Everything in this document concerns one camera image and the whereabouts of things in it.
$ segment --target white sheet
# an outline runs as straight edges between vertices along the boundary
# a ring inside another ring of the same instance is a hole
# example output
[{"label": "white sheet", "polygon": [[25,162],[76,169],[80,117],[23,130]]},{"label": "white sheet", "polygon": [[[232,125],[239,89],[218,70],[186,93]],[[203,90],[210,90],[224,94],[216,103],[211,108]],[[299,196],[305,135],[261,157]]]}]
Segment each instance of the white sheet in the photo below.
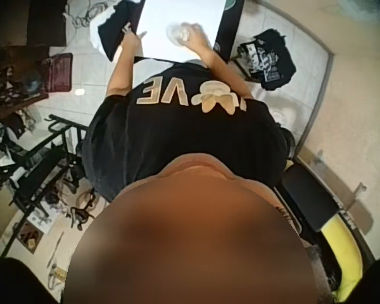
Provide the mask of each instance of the white sheet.
[{"label": "white sheet", "polygon": [[143,56],[148,58],[185,62],[199,57],[170,42],[166,35],[172,23],[200,24],[213,46],[224,13],[225,0],[146,0],[137,34],[142,38]]}]

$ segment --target hand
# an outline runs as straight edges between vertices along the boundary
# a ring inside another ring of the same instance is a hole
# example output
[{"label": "hand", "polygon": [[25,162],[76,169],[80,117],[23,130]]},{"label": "hand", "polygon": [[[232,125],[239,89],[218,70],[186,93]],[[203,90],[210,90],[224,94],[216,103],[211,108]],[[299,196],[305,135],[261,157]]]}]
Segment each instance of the hand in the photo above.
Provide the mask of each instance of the hand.
[{"label": "hand", "polygon": [[203,29],[198,24],[185,24],[186,29],[189,31],[189,38],[187,41],[182,41],[183,45],[198,56],[212,50]]},{"label": "hand", "polygon": [[124,35],[124,39],[121,42],[123,51],[130,51],[133,54],[141,47],[141,39],[146,35],[146,32],[143,32],[141,35],[136,35],[133,32],[127,32]]}]

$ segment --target beige wall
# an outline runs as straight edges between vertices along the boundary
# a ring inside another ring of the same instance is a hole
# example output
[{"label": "beige wall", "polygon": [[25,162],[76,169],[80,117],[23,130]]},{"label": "beige wall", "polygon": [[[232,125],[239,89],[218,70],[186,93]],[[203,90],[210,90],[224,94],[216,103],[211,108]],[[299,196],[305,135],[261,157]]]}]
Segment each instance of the beige wall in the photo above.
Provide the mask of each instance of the beige wall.
[{"label": "beige wall", "polygon": [[[365,238],[380,257],[380,22],[343,16],[336,0],[268,2],[309,29],[335,54],[305,149],[313,154],[324,151],[326,167],[332,172],[325,174],[327,183],[338,196],[347,200],[346,190],[351,194],[360,182],[367,186],[359,197],[372,222]],[[337,176],[343,187],[331,176]],[[351,211],[361,221],[355,209]]]}]

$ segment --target black t-shirt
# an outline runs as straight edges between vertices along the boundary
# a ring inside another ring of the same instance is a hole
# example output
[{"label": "black t-shirt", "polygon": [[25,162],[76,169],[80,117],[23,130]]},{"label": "black t-shirt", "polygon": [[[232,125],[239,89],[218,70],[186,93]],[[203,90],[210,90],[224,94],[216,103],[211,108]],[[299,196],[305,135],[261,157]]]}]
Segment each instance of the black t-shirt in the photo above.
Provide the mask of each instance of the black t-shirt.
[{"label": "black t-shirt", "polygon": [[87,178],[108,201],[188,153],[212,155],[269,187],[279,181],[287,154],[265,104],[243,100],[191,63],[155,75],[126,97],[106,98],[82,150]]}]

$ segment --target yellow object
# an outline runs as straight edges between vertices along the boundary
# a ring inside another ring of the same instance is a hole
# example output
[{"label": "yellow object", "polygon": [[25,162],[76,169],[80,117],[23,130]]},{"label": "yellow object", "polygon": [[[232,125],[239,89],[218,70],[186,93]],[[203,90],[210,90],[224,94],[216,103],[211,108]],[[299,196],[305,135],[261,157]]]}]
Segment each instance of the yellow object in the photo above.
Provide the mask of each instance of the yellow object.
[{"label": "yellow object", "polygon": [[59,268],[59,267],[56,267],[55,270],[54,270],[54,274],[53,276],[55,278],[57,278],[59,281],[61,282],[66,282],[66,275],[67,275],[67,271],[63,270],[62,268]]},{"label": "yellow object", "polygon": [[334,292],[337,302],[343,302],[350,295],[363,275],[362,255],[350,230],[339,214],[329,220],[321,232],[327,239],[342,270],[339,289]]}]

